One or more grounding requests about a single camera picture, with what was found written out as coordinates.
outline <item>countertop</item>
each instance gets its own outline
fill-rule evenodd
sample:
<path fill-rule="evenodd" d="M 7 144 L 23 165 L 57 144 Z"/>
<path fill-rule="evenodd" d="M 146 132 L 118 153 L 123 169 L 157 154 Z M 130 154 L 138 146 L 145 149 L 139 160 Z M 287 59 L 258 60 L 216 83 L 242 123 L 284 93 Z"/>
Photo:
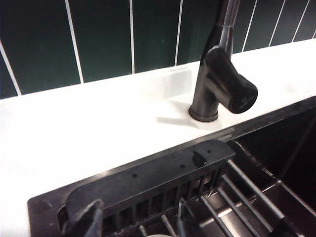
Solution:
<path fill-rule="evenodd" d="M 234 54 L 258 99 L 212 123 L 188 114 L 198 62 L 1 100 L 1 236 L 29 236 L 31 197 L 316 95 L 315 53 L 311 39 Z"/>

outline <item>dark green tile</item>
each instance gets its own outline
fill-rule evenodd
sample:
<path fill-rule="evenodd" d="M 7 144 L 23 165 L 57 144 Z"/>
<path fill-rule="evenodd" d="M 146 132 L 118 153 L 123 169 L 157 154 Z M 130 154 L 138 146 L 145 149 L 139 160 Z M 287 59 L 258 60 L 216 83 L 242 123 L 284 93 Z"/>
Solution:
<path fill-rule="evenodd" d="M 218 4 L 219 0 L 183 0 L 178 65 L 200 60 Z"/>
<path fill-rule="evenodd" d="M 258 0 L 244 51 L 268 47 L 283 0 Z"/>
<path fill-rule="evenodd" d="M 233 53 L 242 51 L 255 0 L 240 0 L 234 30 Z"/>
<path fill-rule="evenodd" d="M 286 0 L 271 45 L 292 42 L 307 0 Z"/>
<path fill-rule="evenodd" d="M 130 74 L 128 0 L 70 0 L 83 80 Z"/>
<path fill-rule="evenodd" d="M 79 83 L 64 0 L 2 0 L 1 41 L 23 94 Z"/>
<path fill-rule="evenodd" d="M 0 99 L 17 96 L 13 82 L 0 54 Z"/>
<path fill-rule="evenodd" d="M 135 72 L 174 65 L 180 0 L 134 0 Z"/>
<path fill-rule="evenodd" d="M 310 0 L 294 41 L 310 40 L 316 30 L 316 0 Z"/>

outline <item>black faucet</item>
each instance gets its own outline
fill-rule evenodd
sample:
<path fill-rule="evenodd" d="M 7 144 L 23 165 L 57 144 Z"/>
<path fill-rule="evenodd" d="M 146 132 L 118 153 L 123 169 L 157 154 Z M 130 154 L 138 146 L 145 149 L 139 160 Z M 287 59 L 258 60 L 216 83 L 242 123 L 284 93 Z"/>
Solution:
<path fill-rule="evenodd" d="M 220 2 L 215 25 L 203 50 L 189 108 L 189 114 L 198 121 L 216 120 L 219 102 L 232 113 L 240 114 L 250 109 L 257 99 L 256 86 L 238 74 L 230 60 L 239 2 Z"/>

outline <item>tile grout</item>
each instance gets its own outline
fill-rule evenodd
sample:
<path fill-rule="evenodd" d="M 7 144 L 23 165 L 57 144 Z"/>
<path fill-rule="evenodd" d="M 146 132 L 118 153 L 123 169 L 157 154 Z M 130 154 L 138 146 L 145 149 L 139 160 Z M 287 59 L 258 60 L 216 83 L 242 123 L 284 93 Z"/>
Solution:
<path fill-rule="evenodd" d="M 253 15 L 255 14 L 257 2 L 258 2 L 258 0 L 255 1 L 255 4 L 254 4 L 254 6 L 253 6 L 253 10 L 252 10 L 252 13 L 251 13 L 251 18 L 250 18 L 250 21 L 249 21 L 247 33 L 246 33 L 246 36 L 245 36 L 245 39 L 244 39 L 244 42 L 243 42 L 243 46 L 242 46 L 242 50 L 241 50 L 242 52 L 244 51 L 245 46 L 246 46 L 246 42 L 247 42 L 247 39 L 248 39 L 248 34 L 249 34 L 249 31 L 250 31 L 250 27 L 251 27 Z"/>
<path fill-rule="evenodd" d="M 131 59 L 132 59 L 132 74 L 135 74 L 133 0 L 129 0 L 129 22 L 130 22 L 130 46 L 131 46 Z"/>
<path fill-rule="evenodd" d="M 20 95 L 22 95 L 22 93 L 20 91 L 18 82 L 16 81 L 15 75 L 14 75 L 13 70 L 11 68 L 11 65 L 9 63 L 8 57 L 6 56 L 6 53 L 5 53 L 5 50 L 4 50 L 4 47 L 3 47 L 3 44 L 1 42 L 1 40 L 0 40 L 0 51 L 1 51 L 1 55 L 3 57 L 4 63 L 6 65 L 6 68 L 7 68 L 8 72 L 9 72 L 10 77 L 11 77 L 11 80 L 13 82 L 13 85 L 14 85 L 14 88 L 16 90 L 16 93 L 18 94 L 18 96 L 20 96 Z"/>
<path fill-rule="evenodd" d="M 67 11 L 67 17 L 68 17 L 68 23 L 69 23 L 69 28 L 70 28 L 71 39 L 73 41 L 73 47 L 74 47 L 74 52 L 75 52 L 75 58 L 76 58 L 76 63 L 77 63 L 80 83 L 82 84 L 82 83 L 84 83 L 84 81 L 83 81 L 83 75 L 82 75 L 82 70 L 81 70 L 81 63 L 80 63 L 80 59 L 79 59 L 78 48 L 77 48 L 77 42 L 76 42 L 76 36 L 75 36 L 75 31 L 74 31 L 73 20 L 71 18 L 69 0 L 65 0 L 65 5 L 66 5 L 66 11 Z"/>
<path fill-rule="evenodd" d="M 176 53 L 175 53 L 175 57 L 174 57 L 174 66 L 177 66 L 177 63 L 178 63 L 178 51 L 179 51 L 179 41 L 180 41 L 182 6 L 183 6 L 183 0 L 180 0 L 179 20 L 178 20 L 178 33 L 177 33 L 177 42 L 176 42 Z"/>
<path fill-rule="evenodd" d="M 275 26 L 275 28 L 273 29 L 272 36 L 271 36 L 271 39 L 270 39 L 270 42 L 269 42 L 268 47 L 271 46 L 272 39 L 273 39 L 273 37 L 275 36 L 275 32 L 276 32 L 276 29 L 277 29 L 277 25 L 278 25 L 278 22 L 279 22 L 279 20 L 280 20 L 281 14 L 282 14 L 282 12 L 283 12 L 283 8 L 284 8 L 284 5 L 285 5 L 285 2 L 286 2 L 286 0 L 283 0 L 283 4 L 282 4 L 281 10 L 280 10 L 280 13 L 279 13 L 279 15 L 278 15 L 278 17 L 277 17 L 277 20 L 276 20 L 276 26 Z"/>
<path fill-rule="evenodd" d="M 314 39 L 314 38 L 315 38 L 315 36 L 316 36 L 316 29 L 315 29 L 315 31 L 314 31 L 314 34 L 313 34 L 312 39 Z"/>
<path fill-rule="evenodd" d="M 304 15 L 305 15 L 305 12 L 306 12 L 306 9 L 307 9 L 309 3 L 310 3 L 310 0 L 308 0 L 307 3 L 306 3 L 305 9 L 304 9 L 304 11 L 303 11 L 303 14 L 302 14 L 302 16 L 301 16 L 301 19 L 300 19 L 300 21 L 299 21 L 299 23 L 298 23 L 298 25 L 297 25 L 296 31 L 295 31 L 295 33 L 294 33 L 294 36 L 293 36 L 293 39 L 292 39 L 292 43 L 293 43 L 294 40 L 295 40 L 296 34 L 297 34 L 297 32 L 298 32 L 298 29 L 300 28 L 301 22 L 302 22 L 302 20 L 303 20 L 303 17 L 304 17 Z"/>

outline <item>faucet base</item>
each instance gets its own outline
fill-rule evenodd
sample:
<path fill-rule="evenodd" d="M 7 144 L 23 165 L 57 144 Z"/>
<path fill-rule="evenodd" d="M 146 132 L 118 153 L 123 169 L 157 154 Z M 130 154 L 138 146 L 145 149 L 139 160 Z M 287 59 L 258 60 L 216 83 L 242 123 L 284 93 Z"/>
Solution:
<path fill-rule="evenodd" d="M 194 118 L 195 120 L 200 121 L 200 122 L 213 122 L 218 118 L 218 112 L 216 112 L 216 114 L 211 116 L 211 117 L 199 116 L 199 115 L 194 113 L 192 106 L 190 106 L 190 108 L 189 108 L 189 114 L 191 115 L 192 118 Z"/>

